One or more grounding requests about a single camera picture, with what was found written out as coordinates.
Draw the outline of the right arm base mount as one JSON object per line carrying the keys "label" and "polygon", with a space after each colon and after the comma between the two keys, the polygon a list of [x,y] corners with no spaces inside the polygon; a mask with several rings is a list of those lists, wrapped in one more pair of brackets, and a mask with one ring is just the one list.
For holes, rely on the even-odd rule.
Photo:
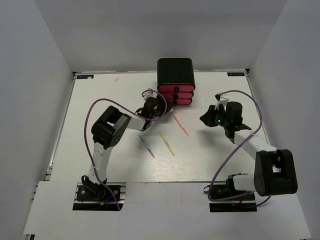
{"label": "right arm base mount", "polygon": [[227,184],[214,184],[209,202],[211,213],[248,213],[256,212],[256,198],[253,193],[228,189]]}

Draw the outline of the red thin pen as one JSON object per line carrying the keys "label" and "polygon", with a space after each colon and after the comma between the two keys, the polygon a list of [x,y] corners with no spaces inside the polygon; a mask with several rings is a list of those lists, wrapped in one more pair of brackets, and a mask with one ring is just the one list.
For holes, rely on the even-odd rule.
{"label": "red thin pen", "polygon": [[173,118],[174,118],[174,120],[177,122],[177,124],[179,125],[179,127],[183,130],[183,132],[189,137],[190,135],[189,135],[188,131],[187,131],[186,128],[181,124],[181,122],[179,121],[179,119],[178,119],[175,115],[173,115]]}

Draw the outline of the pink drawer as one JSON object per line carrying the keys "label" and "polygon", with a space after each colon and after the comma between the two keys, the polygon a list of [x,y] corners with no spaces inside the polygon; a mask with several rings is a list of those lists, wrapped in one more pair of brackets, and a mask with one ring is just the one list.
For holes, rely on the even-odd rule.
{"label": "pink drawer", "polygon": [[174,103],[176,105],[179,106],[187,106],[190,105],[192,103],[192,99],[191,98],[179,98],[179,99],[167,99],[168,102],[170,103]]}
{"label": "pink drawer", "polygon": [[178,99],[191,99],[194,95],[194,93],[191,92],[162,92],[161,93],[162,96],[165,99],[174,99],[174,100],[178,100]]}
{"label": "pink drawer", "polygon": [[195,86],[192,84],[163,84],[157,88],[162,93],[192,92]]}

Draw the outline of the pink bottom drawer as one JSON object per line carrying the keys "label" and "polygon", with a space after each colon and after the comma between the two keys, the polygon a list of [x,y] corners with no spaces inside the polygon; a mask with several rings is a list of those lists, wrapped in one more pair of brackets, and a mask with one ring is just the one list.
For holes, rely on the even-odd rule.
{"label": "pink bottom drawer", "polygon": [[174,103],[176,105],[179,106],[187,106],[190,105],[192,103],[192,99],[191,98],[179,98],[179,99],[167,99],[168,102],[170,103]]}

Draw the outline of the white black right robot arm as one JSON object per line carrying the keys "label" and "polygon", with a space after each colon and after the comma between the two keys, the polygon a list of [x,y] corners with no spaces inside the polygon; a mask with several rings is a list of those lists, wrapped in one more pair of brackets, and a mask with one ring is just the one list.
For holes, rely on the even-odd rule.
{"label": "white black right robot arm", "polygon": [[225,190],[218,193],[210,187],[214,200],[220,197],[238,199],[245,193],[261,197],[295,194],[298,190],[294,158],[288,149],[277,149],[252,132],[243,123],[243,106],[236,101],[210,105],[199,119],[208,127],[222,127],[226,137],[243,149],[254,160],[254,173],[231,174],[225,181]]}

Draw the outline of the pink top drawer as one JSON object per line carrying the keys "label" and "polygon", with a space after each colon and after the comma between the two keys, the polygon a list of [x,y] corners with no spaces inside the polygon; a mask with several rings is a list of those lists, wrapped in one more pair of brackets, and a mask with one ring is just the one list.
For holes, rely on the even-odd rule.
{"label": "pink top drawer", "polygon": [[192,84],[163,84],[157,88],[162,93],[192,92],[195,86]]}

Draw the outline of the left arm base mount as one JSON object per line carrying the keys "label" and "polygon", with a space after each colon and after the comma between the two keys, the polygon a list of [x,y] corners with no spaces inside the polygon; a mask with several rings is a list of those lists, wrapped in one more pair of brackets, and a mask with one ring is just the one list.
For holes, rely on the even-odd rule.
{"label": "left arm base mount", "polygon": [[[108,183],[107,186],[115,195],[121,210],[125,203],[126,183]],[[94,195],[82,183],[77,184],[73,211],[117,212],[119,209],[112,194],[106,188],[103,187],[102,191]]]}

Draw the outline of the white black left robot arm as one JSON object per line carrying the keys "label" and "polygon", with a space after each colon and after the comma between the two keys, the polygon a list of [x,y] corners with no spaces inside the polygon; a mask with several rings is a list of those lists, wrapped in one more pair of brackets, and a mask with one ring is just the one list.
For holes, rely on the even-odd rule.
{"label": "white black left robot arm", "polygon": [[138,108],[133,116],[122,113],[110,105],[95,121],[91,128],[93,154],[89,154],[91,166],[88,174],[81,177],[81,182],[90,196],[99,200],[105,196],[107,166],[111,151],[121,140],[127,129],[146,131],[153,121],[158,121],[178,104],[169,102],[161,96],[149,96],[144,99],[143,107]]}

